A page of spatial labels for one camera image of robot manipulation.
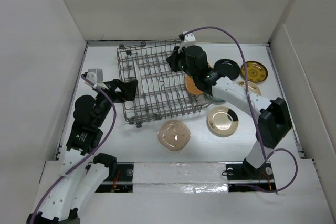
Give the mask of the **white plate with red characters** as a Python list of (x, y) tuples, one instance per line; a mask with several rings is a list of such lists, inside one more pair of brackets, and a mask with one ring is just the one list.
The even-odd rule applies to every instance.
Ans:
[(138, 64), (135, 62), (134, 63), (134, 71), (135, 71), (135, 76), (138, 81), (138, 94), (142, 95), (143, 94), (143, 89), (142, 89), (142, 80), (141, 80), (141, 73)]

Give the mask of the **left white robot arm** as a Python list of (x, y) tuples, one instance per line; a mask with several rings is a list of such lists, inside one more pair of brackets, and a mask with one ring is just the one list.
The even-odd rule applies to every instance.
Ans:
[(93, 83), (81, 77), (97, 95), (75, 101), (74, 122), (61, 160), (60, 177), (28, 216), (27, 223), (80, 223), (89, 200), (104, 180), (118, 177), (116, 157), (99, 153), (117, 119), (115, 104), (133, 101), (138, 81), (119, 79)]

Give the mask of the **cream plate with gold centre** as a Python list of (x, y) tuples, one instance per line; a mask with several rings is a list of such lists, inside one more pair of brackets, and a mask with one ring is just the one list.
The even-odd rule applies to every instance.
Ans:
[(213, 134), (219, 137), (229, 137), (238, 129), (239, 118), (232, 109), (218, 106), (208, 113), (207, 125)]

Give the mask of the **orange woven round plate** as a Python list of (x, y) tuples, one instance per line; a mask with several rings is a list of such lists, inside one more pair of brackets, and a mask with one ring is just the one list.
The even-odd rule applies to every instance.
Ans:
[(211, 84), (209, 82), (209, 74), (212, 70), (212, 66), (207, 63), (205, 68), (188, 68), (185, 75), (185, 86), (189, 93), (199, 95), (203, 93), (209, 93)]

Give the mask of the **brown translucent square plate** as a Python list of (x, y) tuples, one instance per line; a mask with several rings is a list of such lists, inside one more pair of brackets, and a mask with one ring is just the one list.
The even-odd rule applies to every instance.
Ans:
[(189, 143), (191, 132), (183, 122), (169, 120), (161, 126), (157, 138), (167, 151), (178, 153)]

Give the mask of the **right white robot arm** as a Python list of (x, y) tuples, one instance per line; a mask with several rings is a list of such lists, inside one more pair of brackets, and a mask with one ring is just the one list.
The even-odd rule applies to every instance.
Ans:
[(225, 100), (250, 115), (256, 127), (256, 142), (243, 160), (241, 170), (248, 178), (261, 173), (261, 167), (279, 142), (292, 129), (292, 121), (284, 99), (264, 98), (235, 83), (210, 67), (207, 54), (200, 46), (174, 47), (167, 57), (173, 72), (184, 72), (201, 91)]

